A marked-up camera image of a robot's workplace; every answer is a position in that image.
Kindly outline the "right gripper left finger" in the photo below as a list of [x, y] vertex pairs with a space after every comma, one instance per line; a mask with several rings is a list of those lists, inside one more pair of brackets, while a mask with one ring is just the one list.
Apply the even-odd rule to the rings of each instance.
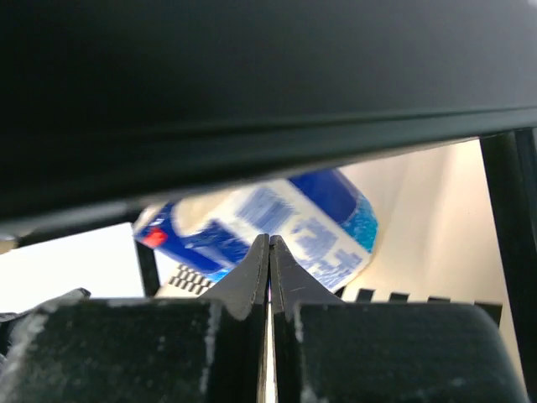
[[65, 296], [20, 317], [4, 402], [261, 402], [269, 239], [198, 298]]

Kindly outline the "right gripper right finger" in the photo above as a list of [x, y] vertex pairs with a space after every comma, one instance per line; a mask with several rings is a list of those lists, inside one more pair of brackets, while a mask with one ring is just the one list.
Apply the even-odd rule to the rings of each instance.
[[270, 239], [280, 402], [525, 402], [499, 330], [480, 307], [345, 302]]

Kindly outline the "blue Tempo paper roll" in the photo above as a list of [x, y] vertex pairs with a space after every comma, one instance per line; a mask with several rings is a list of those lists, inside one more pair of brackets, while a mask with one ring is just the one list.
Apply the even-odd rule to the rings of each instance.
[[133, 228], [137, 241], [212, 284], [259, 234], [282, 237], [301, 267], [337, 291], [369, 264], [378, 219], [339, 170], [321, 170], [153, 205]]

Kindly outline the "beige three-tier shelf rack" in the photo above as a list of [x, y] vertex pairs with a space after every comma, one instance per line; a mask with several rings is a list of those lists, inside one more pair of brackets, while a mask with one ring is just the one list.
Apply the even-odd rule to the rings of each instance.
[[4, 1], [1, 231], [479, 139], [536, 397], [532, 1]]

